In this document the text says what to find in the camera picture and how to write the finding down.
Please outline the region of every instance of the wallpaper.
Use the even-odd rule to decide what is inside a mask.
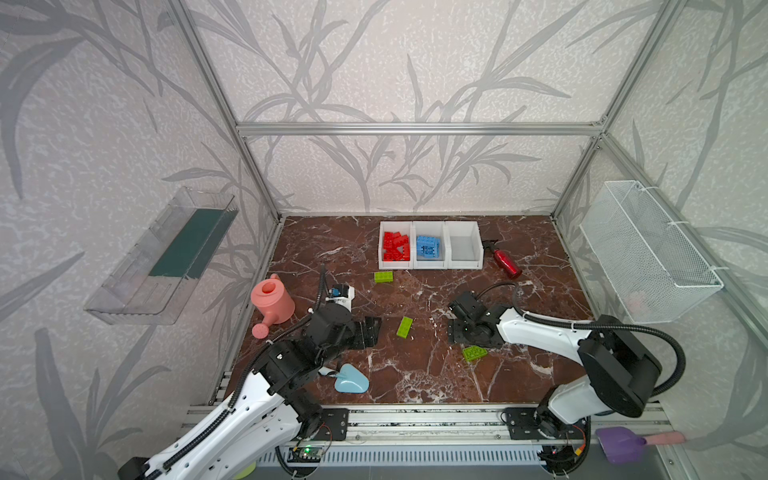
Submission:
[[[611,133],[768,306],[768,4],[713,5],[684,8]]]
[[[262,137],[285,211],[549,214],[587,137]]]
[[[273,228],[162,2],[0,2],[0,477],[115,478],[207,401]],[[240,213],[173,326],[83,311],[182,186]]]
[[[688,2],[611,133],[681,209],[726,265],[765,301],[765,87],[768,2]],[[623,306],[578,225],[606,180],[624,180],[598,153],[558,218],[596,307]],[[681,382],[661,396],[703,480],[764,478],[768,468],[768,353],[722,300],[672,323],[687,355]],[[669,372],[674,357],[648,340]]]
[[[239,121],[600,119],[660,0],[187,0]]]

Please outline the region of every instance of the purple toy shovel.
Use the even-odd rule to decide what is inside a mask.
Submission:
[[[685,436],[680,432],[641,437],[625,427],[610,427],[598,429],[595,433],[608,461],[614,464],[639,462],[646,445],[673,445],[685,442]]]

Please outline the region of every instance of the white wire mesh basket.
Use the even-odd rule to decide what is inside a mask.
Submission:
[[[671,322],[723,288],[640,182],[605,182],[581,231],[635,323]]]

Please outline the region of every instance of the green building block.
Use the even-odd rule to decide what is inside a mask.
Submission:
[[[397,336],[404,339],[408,338],[408,332],[411,329],[411,325],[413,325],[413,319],[404,316],[402,322],[400,322],[400,327],[397,329]]]
[[[467,362],[472,362],[473,360],[481,359],[482,357],[488,355],[488,350],[473,345],[463,349],[462,354],[464,354],[464,358]]]
[[[373,281],[376,283],[391,282],[394,280],[392,272],[374,272]]]

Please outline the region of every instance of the empty white bin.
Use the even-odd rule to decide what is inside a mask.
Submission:
[[[482,242],[477,222],[445,222],[448,239],[448,268],[480,270],[482,268]]]
[[[412,222],[381,222],[379,223],[379,270],[408,270],[413,268],[413,253],[416,249],[416,238],[412,234]],[[406,245],[411,252],[411,260],[402,262],[384,261],[384,232],[399,232],[401,235],[408,235],[409,245]]]
[[[416,221],[413,222],[413,236],[411,241],[413,242],[413,254],[411,260],[413,260],[413,268],[419,270],[444,270],[448,268],[448,248],[449,241],[445,234],[445,222],[428,222],[428,221]],[[437,258],[426,258],[417,254],[416,239],[420,236],[438,237],[440,239],[440,254]]]

